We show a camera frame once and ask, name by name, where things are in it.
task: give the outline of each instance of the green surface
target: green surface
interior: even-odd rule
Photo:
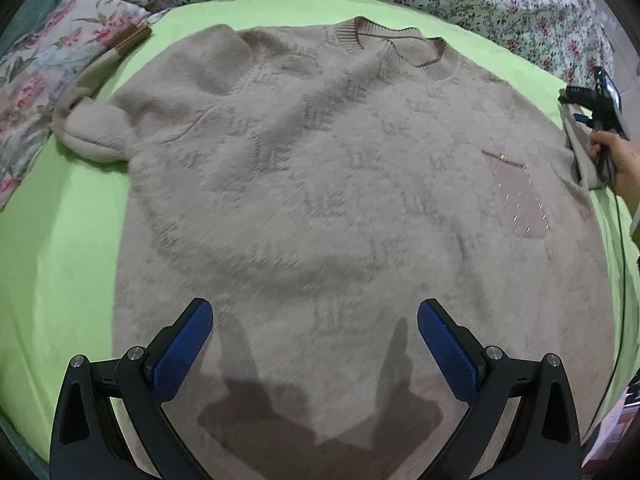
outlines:
[[[103,87],[100,98],[170,44],[210,25],[297,26],[336,23],[357,15],[393,28],[418,27],[425,36],[443,36],[559,124],[559,79],[459,27],[371,0],[236,0],[172,10]],[[88,164],[51,139],[0,214],[0,405],[44,458],[49,455],[53,413],[69,358],[76,353],[92,360],[111,357],[116,258],[128,189],[124,167]],[[618,338],[622,258],[615,202],[604,190],[592,192],[591,198],[609,261]],[[630,218],[624,205],[621,209],[626,235]],[[633,271],[638,252],[629,239],[625,248],[627,270]],[[609,406],[640,364],[638,273],[631,272],[626,281],[625,350]]]

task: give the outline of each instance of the metal screw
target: metal screw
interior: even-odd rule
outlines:
[[[145,349],[142,346],[134,346],[127,352],[127,357],[132,361],[140,359],[145,354]]]
[[[497,346],[488,346],[486,348],[486,354],[489,356],[489,359],[495,359],[496,361],[502,359],[502,356],[504,355],[502,353],[502,350],[500,350]]]
[[[548,354],[546,356],[546,362],[552,365],[554,368],[559,367],[562,363],[562,361],[556,354]]]
[[[69,365],[72,368],[78,368],[80,367],[80,365],[82,365],[82,363],[84,363],[84,356],[81,356],[81,355],[73,356],[71,358],[71,361],[69,361]]]

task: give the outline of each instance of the blue gripper pad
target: blue gripper pad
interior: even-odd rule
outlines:
[[[175,397],[212,328],[213,309],[208,301],[201,300],[152,371],[150,390],[155,402]]]
[[[418,307],[418,330],[456,399],[473,404],[480,392],[478,369],[429,301]]]

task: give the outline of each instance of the ribbed collar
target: ribbed collar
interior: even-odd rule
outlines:
[[[377,23],[358,16],[338,23],[332,27],[337,43],[350,54],[360,54],[366,48],[360,41],[360,36],[369,36],[380,39],[382,54],[396,64],[401,71],[409,72],[416,76],[426,77],[430,81],[442,81],[449,78],[456,70],[461,56],[449,43],[442,38],[425,38],[417,28],[403,28],[395,30],[383,27]],[[413,65],[400,55],[393,40],[416,38],[430,44],[438,54],[433,60],[428,60],[420,65]]]

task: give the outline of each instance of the human hand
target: human hand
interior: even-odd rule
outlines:
[[[591,159],[596,162],[603,146],[608,146],[616,166],[614,191],[633,215],[640,204],[640,152],[628,140],[612,132],[591,134]]]

